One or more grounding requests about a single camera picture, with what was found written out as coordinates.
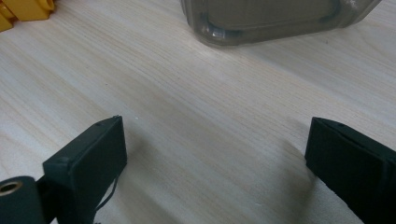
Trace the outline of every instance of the table surface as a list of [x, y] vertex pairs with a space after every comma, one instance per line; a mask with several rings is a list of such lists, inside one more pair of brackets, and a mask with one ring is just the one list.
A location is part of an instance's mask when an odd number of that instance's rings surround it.
[[56, 2], [0, 34], [0, 179], [122, 115], [101, 223], [361, 223], [305, 167], [312, 117], [396, 148], [396, 1], [346, 29], [199, 42], [178, 0]]

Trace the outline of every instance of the yellow object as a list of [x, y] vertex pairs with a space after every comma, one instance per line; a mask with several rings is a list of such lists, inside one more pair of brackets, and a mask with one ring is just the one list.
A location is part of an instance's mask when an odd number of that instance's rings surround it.
[[12, 28], [16, 19], [46, 20], [54, 8], [53, 0], [0, 0], [0, 32]]

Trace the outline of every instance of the yellow plastic block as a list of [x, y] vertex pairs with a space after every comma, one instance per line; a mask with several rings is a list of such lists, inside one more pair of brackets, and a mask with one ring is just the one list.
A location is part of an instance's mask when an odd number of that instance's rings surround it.
[[20, 21], [41, 21], [54, 9], [53, 0], [3, 0]]
[[12, 22], [10, 19], [13, 17], [14, 15], [9, 11], [6, 5], [0, 2], [0, 32], [12, 28]]

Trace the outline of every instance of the light wood surface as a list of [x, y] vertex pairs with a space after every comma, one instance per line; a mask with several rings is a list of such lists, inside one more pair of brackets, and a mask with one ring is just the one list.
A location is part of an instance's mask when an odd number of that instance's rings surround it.
[[0, 179], [122, 115], [107, 223], [361, 223], [304, 164], [312, 117], [396, 149], [396, 1], [343, 30], [200, 43], [178, 0], [61, 0], [0, 33]]

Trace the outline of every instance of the translucent plastic bin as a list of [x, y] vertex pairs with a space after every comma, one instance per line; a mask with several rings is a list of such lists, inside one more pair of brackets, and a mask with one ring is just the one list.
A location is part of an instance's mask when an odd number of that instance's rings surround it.
[[239, 45], [343, 28], [381, 0], [181, 0], [206, 44]]

